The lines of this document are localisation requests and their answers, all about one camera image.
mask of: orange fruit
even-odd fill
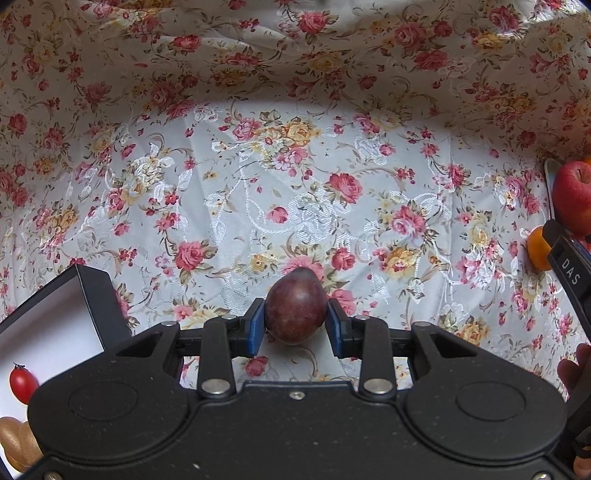
[[[531,264],[540,271],[552,270],[548,262],[548,254],[551,247],[542,236],[542,225],[537,226],[532,230],[527,238],[527,255],[530,258]]]

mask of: box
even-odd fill
[[[39,384],[131,337],[109,274],[73,265],[0,323],[0,417],[27,420],[27,406],[13,395],[14,364]],[[20,475],[0,447],[0,473]]]

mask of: egg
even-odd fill
[[[20,428],[21,422],[15,418],[2,417],[0,419],[0,445],[4,448],[7,457],[22,464],[25,459],[22,456],[21,441],[18,437]]]
[[[10,463],[11,467],[14,468],[17,472],[24,473],[28,469],[28,466],[18,463],[10,455],[6,455],[6,460],[8,460],[8,463]]]
[[[20,439],[22,458],[24,458],[29,465],[36,463],[43,457],[43,453],[35,440],[29,422],[26,421],[21,425],[21,428],[18,431],[18,437]]]

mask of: red tomato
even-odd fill
[[[9,381],[10,389],[17,400],[25,405],[29,405],[29,400],[33,392],[39,386],[33,374],[24,365],[14,364],[14,369],[10,372]]]

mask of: plum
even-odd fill
[[[326,293],[316,274],[298,267],[280,278],[265,301],[265,326],[277,340],[297,345],[324,323]]]

